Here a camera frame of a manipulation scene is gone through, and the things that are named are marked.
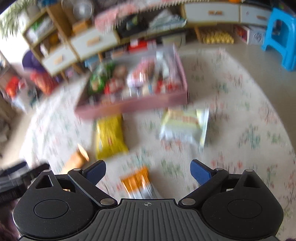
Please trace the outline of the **gold orange snack bar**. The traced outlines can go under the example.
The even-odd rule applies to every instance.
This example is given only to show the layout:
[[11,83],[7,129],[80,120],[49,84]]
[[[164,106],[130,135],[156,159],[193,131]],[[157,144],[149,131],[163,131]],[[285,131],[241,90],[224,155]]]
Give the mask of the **gold orange snack bar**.
[[89,156],[86,150],[78,144],[77,149],[65,163],[60,174],[67,174],[72,169],[81,169],[87,162],[89,162]]

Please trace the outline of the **wooden white drawer cabinet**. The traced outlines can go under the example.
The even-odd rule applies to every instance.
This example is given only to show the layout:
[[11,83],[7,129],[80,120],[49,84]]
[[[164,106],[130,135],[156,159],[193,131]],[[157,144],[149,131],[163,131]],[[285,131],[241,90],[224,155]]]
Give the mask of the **wooden white drawer cabinet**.
[[70,9],[62,2],[43,8],[27,24],[23,37],[34,56],[54,76],[95,54],[168,32],[193,28],[202,43],[201,28],[218,24],[266,27],[271,8],[253,1],[185,1],[176,6],[127,16],[109,32],[94,26],[95,16],[78,18],[76,13],[89,1],[72,1]]

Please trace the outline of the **pink cloth on cabinet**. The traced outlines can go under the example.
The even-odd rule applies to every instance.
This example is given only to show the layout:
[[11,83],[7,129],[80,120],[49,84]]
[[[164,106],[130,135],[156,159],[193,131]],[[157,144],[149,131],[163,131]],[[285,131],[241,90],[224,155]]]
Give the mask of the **pink cloth on cabinet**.
[[185,1],[124,1],[110,6],[94,18],[94,26],[100,32],[109,32],[119,25],[129,15],[149,10],[176,6]]

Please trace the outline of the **red cartoon gift bag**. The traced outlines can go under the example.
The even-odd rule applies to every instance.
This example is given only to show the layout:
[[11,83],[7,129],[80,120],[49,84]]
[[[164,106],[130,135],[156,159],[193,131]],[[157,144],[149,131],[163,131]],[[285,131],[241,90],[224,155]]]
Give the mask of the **red cartoon gift bag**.
[[30,79],[44,95],[51,95],[58,86],[58,82],[46,72],[33,71],[30,74]]

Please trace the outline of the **green snack bag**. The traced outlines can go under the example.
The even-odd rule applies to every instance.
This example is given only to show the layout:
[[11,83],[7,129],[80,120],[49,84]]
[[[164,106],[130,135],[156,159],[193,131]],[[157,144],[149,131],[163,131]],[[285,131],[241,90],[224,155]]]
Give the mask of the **green snack bag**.
[[89,79],[89,95],[103,92],[107,81],[112,77],[114,68],[115,63],[113,61],[102,62],[96,67]]

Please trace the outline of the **blue plastic stool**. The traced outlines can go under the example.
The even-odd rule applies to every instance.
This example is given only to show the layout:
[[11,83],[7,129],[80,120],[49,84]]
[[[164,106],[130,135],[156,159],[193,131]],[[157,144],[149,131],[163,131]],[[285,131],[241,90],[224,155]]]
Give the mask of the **blue plastic stool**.
[[273,8],[261,49],[268,47],[281,54],[281,65],[287,71],[295,70],[295,16]]

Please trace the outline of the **white red shopping bag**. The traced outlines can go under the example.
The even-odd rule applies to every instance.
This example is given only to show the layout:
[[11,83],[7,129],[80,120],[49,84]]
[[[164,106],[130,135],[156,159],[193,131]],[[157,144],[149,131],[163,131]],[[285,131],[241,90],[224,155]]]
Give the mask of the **white red shopping bag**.
[[24,78],[13,76],[5,87],[6,95],[12,106],[27,113],[36,99],[36,92]]

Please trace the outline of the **purple plush toy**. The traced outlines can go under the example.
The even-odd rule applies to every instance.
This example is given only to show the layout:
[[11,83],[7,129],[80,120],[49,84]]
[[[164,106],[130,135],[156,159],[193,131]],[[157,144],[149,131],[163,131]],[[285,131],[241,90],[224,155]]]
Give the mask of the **purple plush toy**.
[[28,50],[22,59],[22,66],[24,70],[27,71],[37,71],[37,72],[46,72],[46,69],[39,62],[39,60],[34,56],[32,51]]

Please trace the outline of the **yellow snack bag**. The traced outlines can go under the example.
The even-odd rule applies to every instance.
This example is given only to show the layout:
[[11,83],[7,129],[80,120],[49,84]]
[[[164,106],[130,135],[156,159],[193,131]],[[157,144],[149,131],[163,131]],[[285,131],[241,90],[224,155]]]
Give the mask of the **yellow snack bag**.
[[101,118],[96,122],[97,160],[105,160],[120,153],[128,153],[122,127],[122,115]]

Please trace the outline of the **orange silver snack packet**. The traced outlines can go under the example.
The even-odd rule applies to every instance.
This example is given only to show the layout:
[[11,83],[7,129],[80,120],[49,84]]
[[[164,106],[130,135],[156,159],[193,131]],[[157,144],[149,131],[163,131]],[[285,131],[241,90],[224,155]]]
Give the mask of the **orange silver snack packet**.
[[130,199],[161,199],[161,196],[149,179],[149,169],[140,169],[120,179]]

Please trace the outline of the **yellow egg tray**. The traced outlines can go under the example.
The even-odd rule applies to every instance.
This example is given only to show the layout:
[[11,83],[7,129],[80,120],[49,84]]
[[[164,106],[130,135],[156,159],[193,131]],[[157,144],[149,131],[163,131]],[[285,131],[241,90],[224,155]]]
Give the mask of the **yellow egg tray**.
[[234,44],[234,38],[226,31],[206,29],[201,31],[204,44]]

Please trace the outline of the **pale yellow white snack packet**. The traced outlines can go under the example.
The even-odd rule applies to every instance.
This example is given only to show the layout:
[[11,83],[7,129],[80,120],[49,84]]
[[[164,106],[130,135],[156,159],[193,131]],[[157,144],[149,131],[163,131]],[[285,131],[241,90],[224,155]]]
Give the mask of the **pale yellow white snack packet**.
[[203,148],[208,120],[208,109],[167,109],[161,121],[159,139],[195,144]]

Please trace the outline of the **pink cardboard box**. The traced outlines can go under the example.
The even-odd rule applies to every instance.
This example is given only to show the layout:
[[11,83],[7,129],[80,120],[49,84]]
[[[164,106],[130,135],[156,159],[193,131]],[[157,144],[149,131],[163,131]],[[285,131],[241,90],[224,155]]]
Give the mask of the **pink cardboard box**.
[[174,45],[124,54],[103,62],[109,61],[115,63],[112,77],[102,93],[93,95],[88,94],[90,78],[87,80],[74,108],[78,117],[93,120],[188,104],[188,84]]

